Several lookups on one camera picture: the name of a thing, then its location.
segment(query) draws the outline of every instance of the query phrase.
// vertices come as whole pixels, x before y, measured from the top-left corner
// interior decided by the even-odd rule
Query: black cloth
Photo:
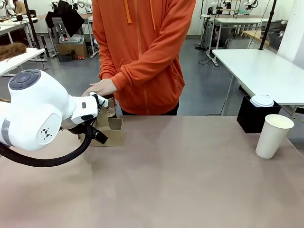
[[[60,1],[54,12],[48,12],[46,16],[47,26],[53,28],[52,18],[61,18],[68,34],[72,37],[85,22],[83,18],[66,1]]]
[[[178,102],[177,105],[169,112],[165,113],[165,114],[161,114],[161,115],[177,115],[177,111],[179,109],[179,106],[180,106],[180,103]],[[128,113],[126,111],[124,111],[122,109],[122,112],[123,112],[123,115],[135,115],[135,114],[132,114],[132,113]]]

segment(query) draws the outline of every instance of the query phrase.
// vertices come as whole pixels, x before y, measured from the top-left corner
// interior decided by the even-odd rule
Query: black pants
[[[177,110],[178,110],[179,106],[180,106],[180,103],[178,102],[177,105],[171,111],[169,111],[165,114],[161,114],[161,115],[177,115]],[[136,115],[136,114],[128,113],[128,112],[124,111],[123,109],[122,109],[122,112],[123,112],[123,115]]]

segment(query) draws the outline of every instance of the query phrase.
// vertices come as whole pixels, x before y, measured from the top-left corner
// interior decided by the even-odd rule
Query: hand
[[[103,79],[95,84],[90,84],[90,86],[91,87],[88,88],[82,96],[89,96],[90,92],[95,92],[100,96],[104,96],[113,94],[117,91],[116,86],[110,78]]]

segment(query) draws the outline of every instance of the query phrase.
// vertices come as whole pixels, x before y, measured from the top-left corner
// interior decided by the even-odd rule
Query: zipper
[[[135,10],[135,20],[136,20],[136,27],[137,27],[137,42],[138,42],[138,58],[142,56],[142,40],[141,40],[141,29],[139,26],[139,20],[138,20],[138,11],[137,11],[137,0],[134,0],[134,10]],[[148,97],[147,97],[147,91],[146,88],[143,88],[143,96],[146,103],[146,112],[149,115],[149,109],[148,109]]]

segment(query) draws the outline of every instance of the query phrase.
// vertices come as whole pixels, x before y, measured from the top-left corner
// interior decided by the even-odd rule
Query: white pillar
[[[304,0],[294,0],[278,55],[304,69]]]

